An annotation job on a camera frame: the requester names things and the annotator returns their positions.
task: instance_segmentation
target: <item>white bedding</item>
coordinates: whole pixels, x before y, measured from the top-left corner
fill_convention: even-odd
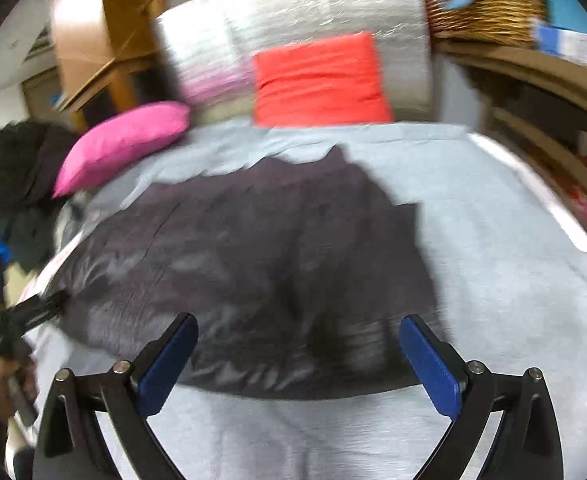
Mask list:
[[[96,197],[94,215],[126,207],[153,181],[226,173],[266,155],[317,160],[335,144],[392,199],[422,202],[418,244],[452,344],[465,360],[481,360],[494,372],[541,368],[565,478],[586,478],[587,236],[546,185],[493,141],[444,124],[266,130],[231,121],[197,128],[189,142],[139,163]],[[51,324],[30,338],[40,406],[59,368],[83,374],[115,361]],[[465,478],[476,478],[498,420],[491,416]],[[135,478],[105,416],[101,424],[123,478]],[[150,425],[186,478],[410,479],[448,419],[421,386],[309,402],[181,386]]]

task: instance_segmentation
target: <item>white wall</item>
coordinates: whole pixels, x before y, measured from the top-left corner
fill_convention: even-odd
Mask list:
[[[0,128],[11,121],[23,121],[29,117],[22,86],[17,84],[0,90]]]
[[[0,26],[0,90],[37,74],[19,74],[49,20],[49,0],[20,0]]]

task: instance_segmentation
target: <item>human hand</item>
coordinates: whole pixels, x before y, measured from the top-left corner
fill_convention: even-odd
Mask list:
[[[0,422],[7,422],[10,417],[16,413],[16,408],[10,397],[9,387],[7,385],[7,378],[11,374],[16,373],[20,368],[20,364],[16,361],[11,361],[0,357]],[[22,389],[30,402],[36,400],[38,395],[38,388],[36,386],[36,364],[29,360],[29,363],[23,367],[25,373],[25,380],[22,384]]]

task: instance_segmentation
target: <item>blue gripper pad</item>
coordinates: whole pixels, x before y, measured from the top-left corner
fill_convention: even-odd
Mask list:
[[[425,387],[438,413],[456,420],[462,408],[462,392],[458,378],[445,365],[427,335],[411,317],[400,322],[400,347]]]
[[[198,322],[189,314],[138,381],[136,409],[141,416],[160,412],[197,342]]]

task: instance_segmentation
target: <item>red cushion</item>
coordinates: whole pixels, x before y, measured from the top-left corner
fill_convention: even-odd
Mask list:
[[[253,60],[259,126],[393,121],[368,32],[272,48]]]

